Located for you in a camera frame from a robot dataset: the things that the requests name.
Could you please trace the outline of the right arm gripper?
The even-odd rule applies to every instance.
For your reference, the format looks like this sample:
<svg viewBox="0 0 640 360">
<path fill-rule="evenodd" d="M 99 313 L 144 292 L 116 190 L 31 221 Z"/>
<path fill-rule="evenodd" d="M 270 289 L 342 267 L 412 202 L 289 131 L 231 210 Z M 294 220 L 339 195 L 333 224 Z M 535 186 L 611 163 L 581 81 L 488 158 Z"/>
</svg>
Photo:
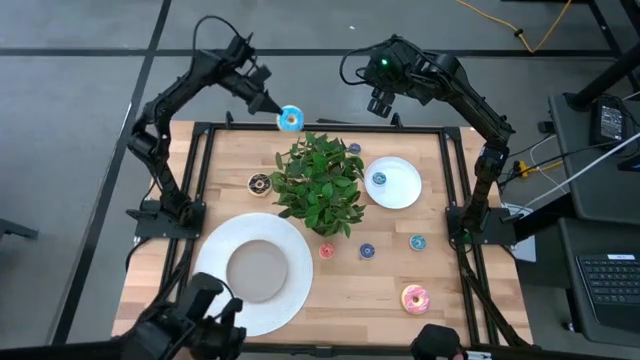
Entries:
<svg viewBox="0 0 640 360">
<path fill-rule="evenodd" d="M 373 88 L 367 110 L 387 118 L 395 95 L 425 99 L 425 87 L 416 78 L 422 73 L 425 55 L 408 42 L 382 42 L 372 47 L 362 79 Z"/>
</svg>

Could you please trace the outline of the black front crossbar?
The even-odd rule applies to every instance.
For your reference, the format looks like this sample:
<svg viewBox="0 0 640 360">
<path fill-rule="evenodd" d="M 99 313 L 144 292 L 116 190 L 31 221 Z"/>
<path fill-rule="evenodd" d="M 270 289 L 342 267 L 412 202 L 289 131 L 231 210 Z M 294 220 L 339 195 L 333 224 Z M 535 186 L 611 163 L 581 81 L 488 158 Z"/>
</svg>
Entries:
<svg viewBox="0 0 640 360">
<path fill-rule="evenodd" d="M 113 341 L 25 347 L 0 350 L 0 360 L 175 360 L 185 353 L 193 360 L 237 360 L 244 352 L 274 352 L 308 355 L 316 359 L 336 356 L 407 356 L 410 360 L 624 360 L 622 358 L 543 350 L 536 347 L 508 347 L 478 344 L 437 345 L 414 342 L 409 348 L 366 348 L 358 352 L 348 347 L 262 346 L 257 343 L 242 346 L 191 349 L 170 346 L 162 349 L 136 341 L 118 338 Z"/>
</svg>

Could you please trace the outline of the large white plate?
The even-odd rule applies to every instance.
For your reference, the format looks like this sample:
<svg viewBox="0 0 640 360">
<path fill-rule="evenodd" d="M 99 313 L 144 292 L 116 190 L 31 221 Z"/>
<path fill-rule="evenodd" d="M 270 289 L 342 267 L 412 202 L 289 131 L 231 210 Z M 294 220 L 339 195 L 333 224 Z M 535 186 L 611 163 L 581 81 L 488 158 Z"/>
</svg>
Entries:
<svg viewBox="0 0 640 360">
<path fill-rule="evenodd" d="M 288 262 L 287 279 L 273 298 L 261 303 L 242 299 L 243 310 L 236 315 L 235 325 L 244 327 L 249 337 L 258 337 L 291 321 L 303 307 L 311 290 L 313 259 L 306 240 L 297 228 L 288 221 L 267 213 L 247 213 L 233 217 L 208 236 L 200 248 L 193 272 L 207 273 L 228 285 L 226 268 L 231 254 L 240 245 L 252 240 L 265 240 L 275 244 Z M 223 292 L 214 300 L 207 314 L 217 314 L 231 295 L 238 297 L 230 287 L 229 291 Z"/>
</svg>

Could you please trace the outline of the large pink frosted donut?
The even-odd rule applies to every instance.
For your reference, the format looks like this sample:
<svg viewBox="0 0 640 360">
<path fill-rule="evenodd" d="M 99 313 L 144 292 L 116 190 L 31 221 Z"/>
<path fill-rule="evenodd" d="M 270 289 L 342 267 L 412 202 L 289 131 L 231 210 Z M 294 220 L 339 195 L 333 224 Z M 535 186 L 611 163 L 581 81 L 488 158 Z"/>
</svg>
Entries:
<svg viewBox="0 0 640 360">
<path fill-rule="evenodd" d="M 408 285 L 401 293 L 401 304 L 412 315 L 426 313 L 430 308 L 430 297 L 421 285 Z"/>
</svg>

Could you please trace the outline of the black laptop keyboard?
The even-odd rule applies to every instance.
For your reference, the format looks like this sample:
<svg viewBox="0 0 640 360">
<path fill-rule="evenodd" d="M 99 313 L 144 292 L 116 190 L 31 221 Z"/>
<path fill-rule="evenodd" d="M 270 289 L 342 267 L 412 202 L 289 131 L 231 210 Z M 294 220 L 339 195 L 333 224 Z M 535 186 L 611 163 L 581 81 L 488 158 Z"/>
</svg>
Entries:
<svg viewBox="0 0 640 360">
<path fill-rule="evenodd" d="M 640 255 L 579 255 L 576 265 L 598 323 L 640 334 Z"/>
</svg>

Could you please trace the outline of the black chair base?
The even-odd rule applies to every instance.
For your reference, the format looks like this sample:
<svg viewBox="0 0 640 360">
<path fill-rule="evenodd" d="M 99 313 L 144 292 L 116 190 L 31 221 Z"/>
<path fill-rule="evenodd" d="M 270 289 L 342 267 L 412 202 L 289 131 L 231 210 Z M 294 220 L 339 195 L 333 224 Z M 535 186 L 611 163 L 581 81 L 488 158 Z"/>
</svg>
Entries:
<svg viewBox="0 0 640 360">
<path fill-rule="evenodd" d="M 38 236 L 38 231 L 0 218 L 0 241 L 5 235 L 17 235 L 25 239 L 35 240 Z"/>
</svg>

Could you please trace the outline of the black metal table frame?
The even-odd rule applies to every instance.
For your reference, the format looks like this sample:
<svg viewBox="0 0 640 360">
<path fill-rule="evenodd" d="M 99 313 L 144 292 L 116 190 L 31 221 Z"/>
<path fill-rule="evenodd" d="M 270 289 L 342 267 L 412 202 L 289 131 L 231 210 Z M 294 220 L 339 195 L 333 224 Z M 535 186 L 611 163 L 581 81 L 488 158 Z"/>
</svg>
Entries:
<svg viewBox="0 0 640 360">
<path fill-rule="evenodd" d="M 206 204 L 203 230 L 249 212 L 276 213 L 274 195 L 252 196 L 249 177 L 268 173 L 274 156 L 295 141 L 269 123 L 177 121 L 171 127 L 170 166 L 180 176 L 192 171 L 189 192 Z M 262 346 L 408 348 L 427 323 L 453 328 L 464 343 L 497 341 L 477 300 L 459 275 L 450 246 L 445 211 L 460 204 L 472 180 L 465 159 L 479 152 L 481 137 L 469 129 L 390 125 L 315 124 L 326 133 L 360 144 L 371 162 L 398 156 L 416 167 L 422 179 L 418 200 L 403 210 L 366 202 L 364 220 L 349 237 L 335 237 L 336 254 L 315 258 L 314 279 L 302 310 L 282 328 L 250 338 Z M 414 251 L 412 235 L 422 235 L 426 248 Z M 363 243 L 375 256 L 360 257 Z M 430 297 L 426 313 L 412 315 L 401 304 L 408 285 L 421 285 Z"/>
</svg>

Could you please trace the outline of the black side desk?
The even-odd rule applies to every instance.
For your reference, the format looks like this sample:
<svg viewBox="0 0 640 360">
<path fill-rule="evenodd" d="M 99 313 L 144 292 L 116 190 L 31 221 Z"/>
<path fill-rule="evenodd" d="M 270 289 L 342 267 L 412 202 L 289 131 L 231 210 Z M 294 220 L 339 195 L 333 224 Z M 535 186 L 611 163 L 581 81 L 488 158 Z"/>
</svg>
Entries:
<svg viewBox="0 0 640 360">
<path fill-rule="evenodd" d="M 593 342 L 640 348 L 640 334 L 603 326 L 592 312 L 576 257 L 590 254 L 640 255 L 640 171 L 622 171 L 621 160 L 589 147 L 589 111 L 576 111 L 565 96 L 549 100 L 573 214 L 559 220 L 577 331 Z"/>
</svg>

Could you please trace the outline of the large blue frosted donut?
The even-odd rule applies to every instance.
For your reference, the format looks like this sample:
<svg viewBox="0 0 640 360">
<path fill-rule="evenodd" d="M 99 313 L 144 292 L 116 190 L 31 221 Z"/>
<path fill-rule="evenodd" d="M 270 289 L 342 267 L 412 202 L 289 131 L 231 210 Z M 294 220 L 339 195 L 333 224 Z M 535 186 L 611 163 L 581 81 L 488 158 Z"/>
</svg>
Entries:
<svg viewBox="0 0 640 360">
<path fill-rule="evenodd" d="M 284 132 L 299 132 L 304 127 L 304 113 L 294 105 L 286 105 L 278 115 L 276 125 Z"/>
</svg>

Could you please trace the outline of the black power adapter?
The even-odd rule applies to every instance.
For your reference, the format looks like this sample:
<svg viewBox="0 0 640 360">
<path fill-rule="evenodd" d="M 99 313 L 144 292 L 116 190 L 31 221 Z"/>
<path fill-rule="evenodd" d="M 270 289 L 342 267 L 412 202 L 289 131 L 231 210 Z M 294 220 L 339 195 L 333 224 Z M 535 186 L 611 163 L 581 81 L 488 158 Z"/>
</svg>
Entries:
<svg viewBox="0 0 640 360">
<path fill-rule="evenodd" d="M 622 100 L 612 96 L 602 96 L 595 100 L 591 108 L 590 144 L 613 145 L 627 138 L 626 109 Z"/>
</svg>

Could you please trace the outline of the large chocolate frosted donut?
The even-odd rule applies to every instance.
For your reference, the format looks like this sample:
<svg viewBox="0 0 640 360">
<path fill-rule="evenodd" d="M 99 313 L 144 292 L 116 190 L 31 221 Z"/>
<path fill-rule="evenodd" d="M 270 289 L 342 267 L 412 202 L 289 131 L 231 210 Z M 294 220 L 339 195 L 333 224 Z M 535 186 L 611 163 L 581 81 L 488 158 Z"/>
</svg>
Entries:
<svg viewBox="0 0 640 360">
<path fill-rule="evenodd" d="M 271 178 L 264 173 L 256 173 L 247 183 L 249 192 L 256 197 L 265 197 L 272 189 Z"/>
</svg>

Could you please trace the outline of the small white plate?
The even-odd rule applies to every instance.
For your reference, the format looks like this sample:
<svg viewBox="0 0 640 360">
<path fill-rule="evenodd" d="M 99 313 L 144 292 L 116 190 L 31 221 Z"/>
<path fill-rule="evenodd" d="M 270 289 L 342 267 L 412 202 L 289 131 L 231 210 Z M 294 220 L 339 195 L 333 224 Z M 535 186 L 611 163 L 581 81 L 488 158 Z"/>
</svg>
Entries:
<svg viewBox="0 0 640 360">
<path fill-rule="evenodd" d="M 386 175 L 384 185 L 372 183 L 375 172 Z M 395 210 L 411 206 L 422 191 L 422 179 L 416 168 L 405 159 L 394 156 L 374 160 L 365 171 L 364 184 L 367 194 L 375 203 Z"/>
</svg>

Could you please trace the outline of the beige round bowl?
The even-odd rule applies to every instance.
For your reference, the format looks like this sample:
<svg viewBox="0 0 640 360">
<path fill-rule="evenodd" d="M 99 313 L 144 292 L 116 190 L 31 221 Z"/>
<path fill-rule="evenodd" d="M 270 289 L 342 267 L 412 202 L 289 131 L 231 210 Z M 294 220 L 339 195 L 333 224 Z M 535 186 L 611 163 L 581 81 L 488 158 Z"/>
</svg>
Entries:
<svg viewBox="0 0 640 360">
<path fill-rule="evenodd" d="M 282 250 L 265 240 L 240 245 L 227 263 L 231 290 L 241 299 L 261 303 L 273 298 L 288 276 L 288 262 Z"/>
</svg>

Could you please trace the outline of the green plant in black pot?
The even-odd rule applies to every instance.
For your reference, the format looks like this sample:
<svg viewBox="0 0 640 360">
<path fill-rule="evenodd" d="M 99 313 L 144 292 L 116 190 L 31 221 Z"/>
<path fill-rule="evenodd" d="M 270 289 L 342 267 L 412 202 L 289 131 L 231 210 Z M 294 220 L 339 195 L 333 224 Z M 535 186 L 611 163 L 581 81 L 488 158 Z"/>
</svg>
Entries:
<svg viewBox="0 0 640 360">
<path fill-rule="evenodd" d="M 364 162 L 342 139 L 307 132 L 287 152 L 276 153 L 275 162 L 269 178 L 281 218 L 299 219 L 322 237 L 351 235 L 366 209 L 358 203 Z"/>
</svg>

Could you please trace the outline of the black table leg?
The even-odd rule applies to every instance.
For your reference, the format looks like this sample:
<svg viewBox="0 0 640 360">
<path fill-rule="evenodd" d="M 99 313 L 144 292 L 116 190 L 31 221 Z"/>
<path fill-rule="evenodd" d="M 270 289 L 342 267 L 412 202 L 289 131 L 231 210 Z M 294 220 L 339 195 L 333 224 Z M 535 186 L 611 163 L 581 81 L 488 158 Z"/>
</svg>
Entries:
<svg viewBox="0 0 640 360">
<path fill-rule="evenodd" d="M 635 76 L 635 70 L 640 68 L 640 5 L 636 0 L 612 1 L 620 3 L 628 22 L 636 33 L 638 41 L 633 47 L 623 52 L 618 46 L 615 36 L 610 30 L 604 15 L 597 6 L 596 0 L 587 0 L 587 4 L 589 5 L 596 22 L 600 26 L 602 34 L 605 37 L 610 50 L 613 52 L 614 62 L 577 94 L 565 94 L 567 104 L 576 111 L 584 111 L 597 98 L 603 96 L 608 89 L 624 77 L 629 80 L 632 88 L 634 89 L 634 93 L 625 97 L 625 100 L 640 102 L 640 78 Z"/>
</svg>

